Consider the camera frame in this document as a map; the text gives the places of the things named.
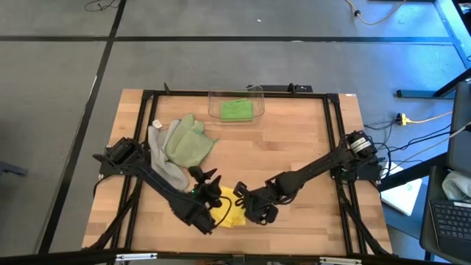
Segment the yellow cloth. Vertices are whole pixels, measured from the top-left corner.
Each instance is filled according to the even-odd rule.
[[[221,196],[228,197],[232,202],[232,207],[230,208],[226,219],[224,219],[219,226],[231,228],[235,225],[245,225],[245,209],[242,209],[241,206],[236,206],[236,200],[238,197],[234,195],[233,190],[231,188],[221,186]],[[229,201],[227,199],[221,198],[221,201],[221,207],[212,208],[210,210],[211,216],[216,220],[216,224],[222,220],[229,208]]]

